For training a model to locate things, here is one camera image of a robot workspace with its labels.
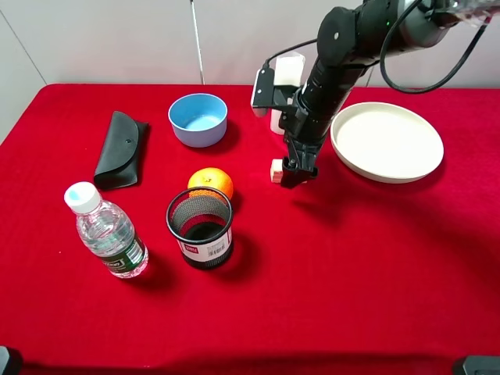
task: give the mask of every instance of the black cable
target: black cable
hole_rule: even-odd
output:
[[[432,16],[434,15],[434,13],[436,12],[436,3],[437,2],[438,2],[438,0],[430,0],[430,5],[429,6],[427,6],[423,2],[421,2],[418,5],[418,9],[421,12],[426,13],[425,17],[427,19],[431,19]]]
[[[447,84],[455,75],[456,73],[462,68],[463,64],[467,61],[469,58],[470,54],[476,47],[477,42],[479,39],[483,36],[484,31],[486,30],[486,27],[488,27],[488,24],[491,20],[491,17],[487,18],[483,25],[480,27],[480,29],[476,32],[476,35],[474,36],[473,40],[470,42],[469,47],[467,47],[467,50],[464,52],[462,57],[460,58],[459,62],[453,67],[452,71],[448,73],[448,75],[437,82],[436,84],[433,84],[429,87],[425,88],[405,88],[402,86],[399,86],[398,84],[395,84],[391,78],[388,76],[387,68],[385,66],[385,59],[387,57],[388,53],[388,48],[389,44],[391,43],[392,40],[392,35],[394,32],[398,29],[398,27],[401,25],[401,23],[408,17],[408,15],[422,2],[423,0],[415,0],[403,13],[402,15],[396,20],[396,22],[392,25],[391,29],[387,33],[387,36],[385,37],[384,43],[382,44],[382,50],[380,51],[380,72],[382,73],[382,77],[384,78],[385,82],[389,85],[389,87],[394,88],[397,91],[403,92],[405,94],[424,94],[429,91],[433,91],[437,88],[440,88],[444,84]]]
[[[284,53],[293,51],[294,49],[304,47],[305,45],[311,45],[312,43],[316,43],[317,41],[318,41],[317,38],[316,39],[311,39],[310,41],[303,41],[302,43],[299,43],[298,45],[293,45],[290,48],[286,48],[283,51],[279,51],[279,52],[275,53],[274,55],[272,55],[271,57],[269,57],[266,60],[266,62],[264,63],[264,65],[262,67],[263,68],[269,68],[269,64],[270,64],[271,60],[275,59],[279,55],[283,55]]]

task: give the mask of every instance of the black object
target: black object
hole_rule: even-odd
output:
[[[453,366],[454,375],[500,375],[500,357],[470,355]]]
[[[318,58],[303,87],[274,86],[274,71],[267,59],[257,73],[252,107],[257,115],[267,109],[280,110],[288,155],[283,158],[281,185],[293,188],[318,176],[315,167],[332,119],[350,94],[355,82],[382,59],[429,48],[439,43],[457,19],[445,0],[364,0],[357,9],[333,8],[321,23],[317,36]],[[484,25],[461,58],[465,62]],[[400,91],[405,89],[384,75]],[[425,91],[437,88],[427,87]]]
[[[179,242],[184,260],[200,270],[217,267],[233,251],[229,198],[211,187],[180,193],[166,210],[166,225]]]
[[[23,366],[23,357],[15,349],[0,346],[0,375],[17,375]]]
[[[389,44],[391,43],[392,35],[395,33],[395,31],[398,29],[399,25],[408,17],[408,15],[418,7],[418,5],[422,4],[423,0],[415,0],[410,7],[407,8],[403,12],[403,14],[398,18],[398,20],[395,22],[394,25],[392,25],[391,29],[387,33],[387,37],[385,38],[384,44],[382,45],[382,50],[380,51],[380,72],[382,74],[382,77],[384,78],[385,82],[391,87],[394,88],[397,91],[400,91],[404,94],[425,94],[426,92],[430,92],[433,90],[436,90],[437,88],[440,88],[447,84],[457,73],[458,71],[462,68],[463,64],[467,61],[469,58],[470,54],[472,51],[476,48],[477,42],[480,40],[480,38],[483,36],[483,33],[486,31],[486,28],[488,27],[491,17],[487,19],[483,25],[480,27],[480,29],[476,32],[476,35],[474,36],[473,40],[470,42],[469,47],[467,47],[467,50],[463,53],[462,57],[460,60],[456,63],[456,65],[453,67],[453,69],[446,75],[445,78],[437,82],[436,84],[432,84],[431,86],[424,87],[424,88],[406,88],[399,86],[398,84],[395,84],[391,78],[389,78],[387,68],[385,66],[385,60],[386,60],[386,54],[387,54],[387,49]],[[429,12],[434,12],[435,8],[432,8],[429,10]]]
[[[148,124],[114,112],[94,175],[94,184],[102,190],[123,188],[139,179],[141,149]]]

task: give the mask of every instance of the blue bowl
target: blue bowl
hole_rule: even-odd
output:
[[[176,100],[169,109],[176,137],[190,147],[214,145],[227,129],[227,106],[211,94],[191,94]]]

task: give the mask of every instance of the mesh cup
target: mesh cup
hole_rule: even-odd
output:
[[[166,225],[179,242],[184,260],[207,270],[226,261],[233,251],[229,198],[211,187],[180,193],[166,210]]]

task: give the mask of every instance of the white label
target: white label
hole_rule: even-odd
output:
[[[204,245],[189,245],[179,242],[180,250],[189,259],[196,262],[208,262],[209,260],[220,257],[230,247],[233,241],[233,234],[231,228],[221,237],[215,241],[209,242]]]
[[[143,251],[137,241],[134,241],[134,246],[127,251],[127,256],[132,264],[138,264],[142,260]]]

